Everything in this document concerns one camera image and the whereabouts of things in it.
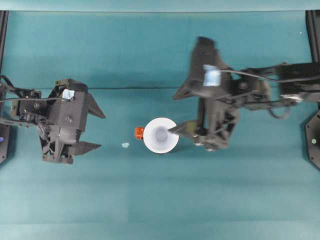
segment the metal frame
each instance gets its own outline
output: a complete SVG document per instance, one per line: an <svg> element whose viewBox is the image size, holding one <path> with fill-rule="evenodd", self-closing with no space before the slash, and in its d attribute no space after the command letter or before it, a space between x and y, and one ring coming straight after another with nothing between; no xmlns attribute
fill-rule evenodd
<svg viewBox="0 0 320 240"><path fill-rule="evenodd" d="M8 24L9 11L0 11L0 72L2 68L2 61L4 56L7 24ZM0 94L0 99L6 98L4 91ZM2 113L2 103L0 104L0 113ZM10 138L11 126L7 124L0 124L0 164L8 157L8 146Z"/></svg>

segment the wire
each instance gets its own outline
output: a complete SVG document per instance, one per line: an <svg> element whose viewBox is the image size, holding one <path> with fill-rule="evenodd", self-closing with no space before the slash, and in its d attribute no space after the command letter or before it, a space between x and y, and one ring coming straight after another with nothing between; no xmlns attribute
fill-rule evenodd
<svg viewBox="0 0 320 240"><path fill-rule="evenodd" d="M6 82L6 84L8 84L9 86L14 88L14 85L12 84L12 82L9 80L9 78L7 76L0 75L0 79L3 79Z"/></svg>
<svg viewBox="0 0 320 240"><path fill-rule="evenodd" d="M70 99L61 98L61 97L47 97L47 98L32 98L32 97L12 97L12 98L5 98L0 99L0 103L6 102L6 101L51 101L51 100L60 100L64 102L70 102Z"/></svg>
<svg viewBox="0 0 320 240"><path fill-rule="evenodd" d="M318 76L312 76L309 78L292 78L292 79L284 79L284 80L275 80L266 76L261 76L261 75L257 75L257 74L253 74L253 73L248 73L245 71L236 71L236 70L220 70L220 72L222 73L231 73L231 74L238 74L238 75L245 75L245 76L250 76L250 77L254 77L257 79L264 79L267 81L271 81L274 83L292 83L292 82L304 82L304 81L314 81L314 80L320 80L320 75Z"/></svg>
<svg viewBox="0 0 320 240"><path fill-rule="evenodd" d="M275 114L275 112L272 110L272 108L268 108L269 114L270 114L273 118L279 119L279 120L286 119L287 117L289 117L289 115L290 115L290 110L291 110L290 107L287 106L287 107L285 108L284 114L282 114L282 115L279 116L279 115Z"/></svg>

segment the teal table surface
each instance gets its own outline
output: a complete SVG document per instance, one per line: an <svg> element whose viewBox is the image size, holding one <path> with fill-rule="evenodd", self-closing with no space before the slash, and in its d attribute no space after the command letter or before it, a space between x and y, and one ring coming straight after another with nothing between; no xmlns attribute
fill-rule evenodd
<svg viewBox="0 0 320 240"><path fill-rule="evenodd" d="M64 12L243 12L320 8L317 0L1 0L0 9Z"/></svg>
<svg viewBox="0 0 320 240"><path fill-rule="evenodd" d="M305 12L11 12L2 72L17 86L177 87L198 36L234 69L311 61Z"/></svg>
<svg viewBox="0 0 320 240"><path fill-rule="evenodd" d="M83 81L107 118L88 117L81 139L102 146L73 165L41 161L34 128L12 130L0 165L0 240L320 238L320 171L303 131L315 104L285 120L242 109L217 152L181 138L157 155L135 139L153 118L196 117L197 99L171 97L198 35L217 39L236 69L311 61L303 11L10 14L2 73L44 97L57 79ZM129 87L141 89L119 89Z"/></svg>

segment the small white object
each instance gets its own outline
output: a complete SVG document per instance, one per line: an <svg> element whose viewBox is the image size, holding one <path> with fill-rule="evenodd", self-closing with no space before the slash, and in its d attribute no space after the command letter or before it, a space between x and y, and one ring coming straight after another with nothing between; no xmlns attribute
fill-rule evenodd
<svg viewBox="0 0 320 240"><path fill-rule="evenodd" d="M123 142L123 143L121 144L121 146L122 146L124 149L127 149L127 148L130 146L130 143L128 143L128 142Z"/></svg>
<svg viewBox="0 0 320 240"><path fill-rule="evenodd" d="M69 89L65 89L62 92L62 98L63 99L72 99L75 96L75 91L74 90L69 90Z"/></svg>
<svg viewBox="0 0 320 240"><path fill-rule="evenodd" d="M221 71L216 66L203 65L205 70L203 86L216 87L221 84Z"/></svg>
<svg viewBox="0 0 320 240"><path fill-rule="evenodd" d="M168 129L177 124L169 118L158 117L150 121L144 128L143 141L145 146L157 154L165 154L175 148L179 135L173 134Z"/></svg>

